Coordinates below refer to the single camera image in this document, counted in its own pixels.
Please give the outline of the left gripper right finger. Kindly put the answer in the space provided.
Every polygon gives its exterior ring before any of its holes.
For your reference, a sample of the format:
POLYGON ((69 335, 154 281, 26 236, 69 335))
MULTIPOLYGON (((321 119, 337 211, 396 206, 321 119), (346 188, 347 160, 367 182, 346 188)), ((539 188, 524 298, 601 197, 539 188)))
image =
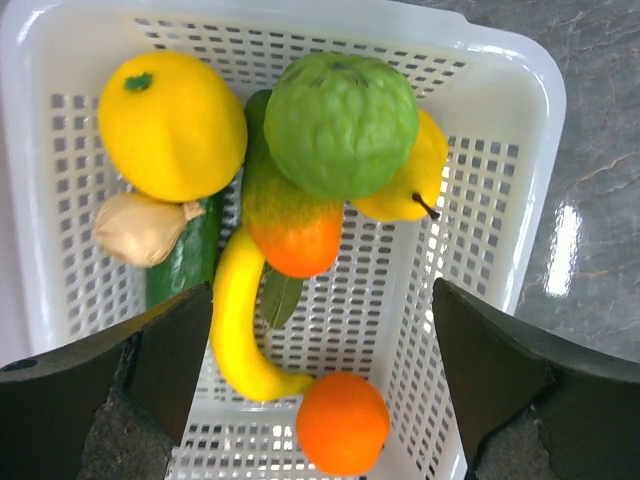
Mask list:
POLYGON ((433 285, 468 479, 636 479, 639 365, 433 285))

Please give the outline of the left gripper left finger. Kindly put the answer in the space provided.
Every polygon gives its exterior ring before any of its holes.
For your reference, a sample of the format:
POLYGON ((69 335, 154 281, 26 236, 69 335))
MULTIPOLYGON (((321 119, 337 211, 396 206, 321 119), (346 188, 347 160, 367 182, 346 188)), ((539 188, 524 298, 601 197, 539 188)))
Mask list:
POLYGON ((212 315, 203 283, 1 369, 4 479, 162 479, 181 443, 212 315))

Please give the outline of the green custard apple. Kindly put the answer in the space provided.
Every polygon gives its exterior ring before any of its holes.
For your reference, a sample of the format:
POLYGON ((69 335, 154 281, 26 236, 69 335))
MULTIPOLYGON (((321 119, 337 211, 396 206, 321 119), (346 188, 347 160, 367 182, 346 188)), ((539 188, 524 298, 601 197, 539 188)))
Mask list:
POLYGON ((271 91, 264 136, 289 180, 322 198, 367 197, 405 165, 419 127, 404 74, 374 57, 314 52, 271 91))

